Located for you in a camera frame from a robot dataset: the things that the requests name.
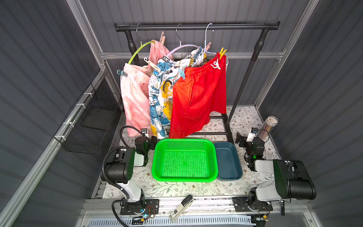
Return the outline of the teal clothespin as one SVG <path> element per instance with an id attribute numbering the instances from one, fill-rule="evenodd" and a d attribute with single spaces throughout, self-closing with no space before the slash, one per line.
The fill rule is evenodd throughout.
<path id="1" fill-rule="evenodd" d="M 117 70 L 117 74 L 123 77 L 128 77 L 128 74 L 124 70 Z"/>

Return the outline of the pink clothespin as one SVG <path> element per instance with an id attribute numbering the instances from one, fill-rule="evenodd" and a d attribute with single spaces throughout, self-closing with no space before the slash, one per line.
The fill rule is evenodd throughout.
<path id="1" fill-rule="evenodd" d="M 165 39 L 166 39 L 166 37 L 165 37 L 165 35 L 164 35 L 164 31 L 162 31 L 162 33 L 161 33 L 161 37 L 160 37 L 160 40 L 159 40 L 159 42 L 161 43 L 161 45 L 164 45 L 164 43 L 165 43 Z"/>

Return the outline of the green plastic hanger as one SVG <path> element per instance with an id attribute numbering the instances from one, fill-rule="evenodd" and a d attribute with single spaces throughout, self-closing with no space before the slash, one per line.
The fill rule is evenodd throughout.
<path id="1" fill-rule="evenodd" d="M 154 44 L 155 41 L 151 40 L 151 41 L 146 42 L 144 44 L 143 43 L 140 43 L 140 47 L 138 49 L 136 49 L 136 45 L 135 45 L 135 43 L 133 41 L 131 31 L 126 31 L 125 32 L 125 35 L 126 35 L 127 40 L 128 40 L 130 52 L 132 54 L 131 58 L 129 59 L 128 64 L 134 63 L 135 65 L 140 66 L 141 65 L 140 58 L 139 58 L 140 51 L 143 48 L 145 48 L 146 46 L 151 45 L 151 44 Z"/>

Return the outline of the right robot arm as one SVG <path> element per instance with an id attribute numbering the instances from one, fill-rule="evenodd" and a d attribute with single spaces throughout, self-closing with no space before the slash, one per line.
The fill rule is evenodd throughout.
<path id="1" fill-rule="evenodd" d="M 233 198 L 235 206 L 242 205 L 254 212 L 273 210 L 271 202 L 279 201 L 281 214 L 285 214 L 285 200 L 314 200 L 317 196 L 316 187 L 305 165 L 301 161 L 289 161 L 263 158 L 265 141 L 259 131 L 242 136 L 236 134 L 235 143 L 245 149 L 244 160 L 252 172 L 271 174 L 274 182 L 268 186 L 251 188 L 248 195 L 241 197 L 242 202 Z"/>

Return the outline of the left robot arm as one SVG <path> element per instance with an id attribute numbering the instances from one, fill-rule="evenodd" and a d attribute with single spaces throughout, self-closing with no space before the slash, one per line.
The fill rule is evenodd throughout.
<path id="1" fill-rule="evenodd" d="M 122 142 L 125 142 L 124 129 L 132 129 L 140 136 L 135 139 L 134 147 L 124 143 L 123 146 L 109 149 L 102 162 L 101 179 L 123 193 L 122 199 L 112 202 L 112 212 L 116 218 L 121 215 L 135 215 L 136 221 L 144 221 L 158 214 L 159 200 L 146 199 L 132 176 L 135 167 L 147 165 L 148 153 L 155 148 L 157 138 L 150 138 L 146 128 L 138 130 L 132 126 L 124 126 L 120 129 Z"/>

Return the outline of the pink tie-dye shorts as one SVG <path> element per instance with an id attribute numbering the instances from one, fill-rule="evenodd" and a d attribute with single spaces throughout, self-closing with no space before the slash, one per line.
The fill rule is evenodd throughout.
<path id="1" fill-rule="evenodd" d="M 150 45 L 148 59 L 157 65 L 158 61 L 169 53 L 169 50 L 159 41 L 154 41 L 155 43 Z M 126 63 L 122 70 L 128 74 L 128 77 L 120 76 L 126 125 L 138 130 L 147 128 L 149 135 L 155 136 L 156 130 L 150 122 L 148 94 L 148 84 L 154 69 L 148 64 L 138 66 Z"/>

